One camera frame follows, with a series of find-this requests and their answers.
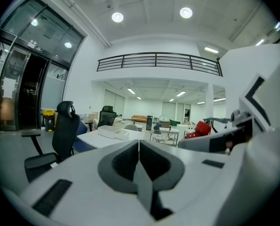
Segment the black office chair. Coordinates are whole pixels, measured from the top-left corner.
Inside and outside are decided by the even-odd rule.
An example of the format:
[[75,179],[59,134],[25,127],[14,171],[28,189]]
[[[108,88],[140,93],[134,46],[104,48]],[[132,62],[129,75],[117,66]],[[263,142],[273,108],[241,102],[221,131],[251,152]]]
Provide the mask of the black office chair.
[[[52,139],[52,146],[57,154],[41,154],[39,152],[40,155],[25,160],[25,172],[29,182],[50,170],[52,168],[51,164],[54,162],[58,164],[71,156],[72,145],[80,122],[80,117],[75,114],[72,104],[72,101],[63,101],[57,106],[58,116]],[[22,134],[22,137],[31,137],[35,147],[39,147],[36,136],[40,136],[40,133]]]
[[106,105],[99,113],[98,127],[100,126],[112,126],[116,118],[116,112],[113,112],[113,107]]

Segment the metal railing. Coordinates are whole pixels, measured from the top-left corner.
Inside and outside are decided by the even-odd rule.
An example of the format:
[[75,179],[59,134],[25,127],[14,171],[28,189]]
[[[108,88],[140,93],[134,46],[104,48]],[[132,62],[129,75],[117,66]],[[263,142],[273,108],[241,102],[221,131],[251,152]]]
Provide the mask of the metal railing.
[[97,72],[134,67],[181,68],[223,76],[218,59],[214,61],[195,55],[166,52],[145,52],[103,58],[98,60]]

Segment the red object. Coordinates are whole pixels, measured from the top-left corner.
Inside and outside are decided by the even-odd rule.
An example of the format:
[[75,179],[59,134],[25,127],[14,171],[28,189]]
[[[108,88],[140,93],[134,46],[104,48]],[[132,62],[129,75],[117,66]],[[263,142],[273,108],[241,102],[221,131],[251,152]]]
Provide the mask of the red object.
[[211,127],[207,123],[199,121],[195,132],[187,133],[184,138],[191,139],[195,137],[206,136],[210,133],[210,131],[211,131]]

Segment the chair armrest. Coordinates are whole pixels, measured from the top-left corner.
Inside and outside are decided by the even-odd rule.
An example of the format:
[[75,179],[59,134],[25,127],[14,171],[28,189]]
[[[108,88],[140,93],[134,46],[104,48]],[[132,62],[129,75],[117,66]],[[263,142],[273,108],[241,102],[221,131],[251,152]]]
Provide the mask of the chair armrest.
[[40,132],[37,131],[29,131],[22,133],[22,137],[39,137],[41,135]]

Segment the ceiling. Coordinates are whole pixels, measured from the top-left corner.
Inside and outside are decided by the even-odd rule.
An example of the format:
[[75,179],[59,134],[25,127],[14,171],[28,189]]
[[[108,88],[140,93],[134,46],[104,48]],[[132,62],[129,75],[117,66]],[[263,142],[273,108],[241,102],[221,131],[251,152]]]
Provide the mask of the ceiling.
[[[183,35],[198,44],[203,57],[208,46],[220,51],[255,45],[261,39],[272,43],[280,37],[273,31],[277,20],[261,0],[74,0],[111,43],[150,34]],[[193,16],[180,16],[189,7]],[[124,16],[112,21],[114,12]]]
[[[144,100],[158,100],[195,104],[203,102],[206,98],[206,84],[196,81],[178,80],[155,80],[155,79],[126,79],[126,80],[107,80],[103,82],[105,88],[111,88],[127,98],[140,97]],[[186,93],[177,97],[181,91]],[[214,85],[214,99],[225,98],[225,88]]]

